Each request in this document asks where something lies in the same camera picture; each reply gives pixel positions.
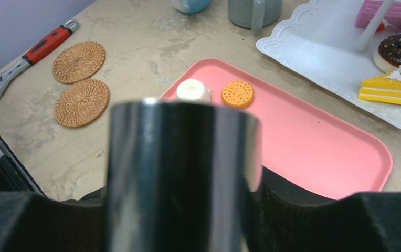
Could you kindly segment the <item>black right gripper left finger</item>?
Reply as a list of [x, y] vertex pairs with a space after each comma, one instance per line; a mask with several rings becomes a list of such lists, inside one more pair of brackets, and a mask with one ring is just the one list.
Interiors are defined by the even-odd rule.
[[103, 200], [0, 192], [0, 251], [103, 251]]

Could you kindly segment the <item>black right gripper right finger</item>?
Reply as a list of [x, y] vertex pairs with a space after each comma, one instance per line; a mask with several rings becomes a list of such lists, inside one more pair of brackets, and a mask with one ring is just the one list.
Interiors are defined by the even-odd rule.
[[401, 251], [401, 192], [361, 192], [321, 205], [288, 202], [253, 186], [244, 251]]

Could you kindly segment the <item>pink serving tray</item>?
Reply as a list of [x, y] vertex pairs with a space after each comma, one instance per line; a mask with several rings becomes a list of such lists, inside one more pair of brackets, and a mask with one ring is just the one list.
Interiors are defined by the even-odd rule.
[[252, 85], [245, 110], [262, 124], [262, 163], [288, 181], [334, 200], [383, 189], [393, 159], [375, 136], [217, 58], [194, 63], [179, 81], [189, 78], [210, 89], [213, 104], [231, 81]]

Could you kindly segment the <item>orange round cookie top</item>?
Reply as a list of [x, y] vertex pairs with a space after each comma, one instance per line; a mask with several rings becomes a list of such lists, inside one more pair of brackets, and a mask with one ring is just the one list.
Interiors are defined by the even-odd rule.
[[249, 106], [255, 97], [252, 85], [243, 80], [227, 83], [221, 90], [222, 102], [233, 108], [242, 109]]

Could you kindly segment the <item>white round cake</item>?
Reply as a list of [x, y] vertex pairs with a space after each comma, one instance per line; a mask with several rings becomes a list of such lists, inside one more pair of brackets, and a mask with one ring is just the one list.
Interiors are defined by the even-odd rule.
[[186, 79], [176, 88], [176, 100], [210, 104], [211, 90], [197, 79]]

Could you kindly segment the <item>yellow triangular sprinkle cake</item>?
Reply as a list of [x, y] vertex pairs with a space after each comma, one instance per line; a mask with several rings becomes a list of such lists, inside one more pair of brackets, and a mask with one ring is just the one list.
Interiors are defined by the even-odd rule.
[[401, 105], [401, 66], [362, 81], [358, 98]]

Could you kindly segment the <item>white three-tier cake stand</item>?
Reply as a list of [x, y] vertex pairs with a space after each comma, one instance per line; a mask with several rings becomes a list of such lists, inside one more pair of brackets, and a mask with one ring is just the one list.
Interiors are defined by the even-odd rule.
[[381, 73], [373, 52], [387, 36], [378, 33], [366, 51], [354, 50], [353, 43], [363, 32], [355, 27], [361, 6], [362, 1], [309, 1], [277, 23], [256, 46], [318, 86], [401, 129], [401, 106], [357, 97], [362, 81]]

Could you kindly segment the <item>grey mug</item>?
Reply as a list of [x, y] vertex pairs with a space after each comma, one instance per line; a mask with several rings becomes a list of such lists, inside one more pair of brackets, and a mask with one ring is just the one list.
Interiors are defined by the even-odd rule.
[[239, 27], [259, 32], [280, 18], [282, 3], [282, 0], [229, 0], [228, 18]]

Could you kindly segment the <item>chocolate sprinkle donut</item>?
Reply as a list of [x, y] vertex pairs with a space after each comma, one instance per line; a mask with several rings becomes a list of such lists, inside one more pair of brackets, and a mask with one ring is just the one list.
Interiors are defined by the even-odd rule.
[[389, 35], [382, 40], [374, 50], [373, 59], [383, 72], [391, 72], [401, 66], [401, 33]]

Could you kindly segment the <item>white small cup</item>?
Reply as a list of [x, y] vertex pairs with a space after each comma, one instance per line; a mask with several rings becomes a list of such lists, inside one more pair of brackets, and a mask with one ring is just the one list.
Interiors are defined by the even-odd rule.
[[211, 0], [171, 0], [171, 4], [181, 13], [195, 14], [206, 9]]

